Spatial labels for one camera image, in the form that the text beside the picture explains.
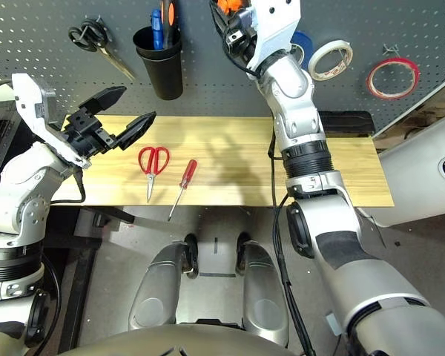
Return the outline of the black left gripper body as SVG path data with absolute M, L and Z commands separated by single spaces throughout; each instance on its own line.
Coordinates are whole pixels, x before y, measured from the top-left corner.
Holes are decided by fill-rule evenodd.
M 67 118 L 62 134 L 80 156 L 104 154 L 117 146 L 116 137 L 86 108 L 80 108 Z

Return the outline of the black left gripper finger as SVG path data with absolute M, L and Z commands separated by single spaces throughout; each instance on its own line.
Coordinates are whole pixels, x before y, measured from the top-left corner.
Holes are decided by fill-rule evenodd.
M 116 137 L 116 144 L 121 150 L 126 150 L 141 138 L 152 126 L 156 118 L 156 111 L 143 114 L 130 122 L 126 129 Z
M 80 104 L 79 109 L 85 109 L 88 113 L 106 111 L 118 102 L 126 90 L 123 85 L 105 88 Z

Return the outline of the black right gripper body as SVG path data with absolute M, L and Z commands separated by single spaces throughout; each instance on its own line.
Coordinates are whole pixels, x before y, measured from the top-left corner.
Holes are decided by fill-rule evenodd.
M 257 34 L 252 28 L 253 15 L 250 10 L 238 10 L 228 17 L 223 38 L 229 55 L 248 62 L 252 59 Z

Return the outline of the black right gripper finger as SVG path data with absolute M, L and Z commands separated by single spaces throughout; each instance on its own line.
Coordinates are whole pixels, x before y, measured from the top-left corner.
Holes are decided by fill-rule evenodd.
M 228 2 L 224 0 L 210 0 L 209 7 L 217 32 L 223 35 L 228 23 Z

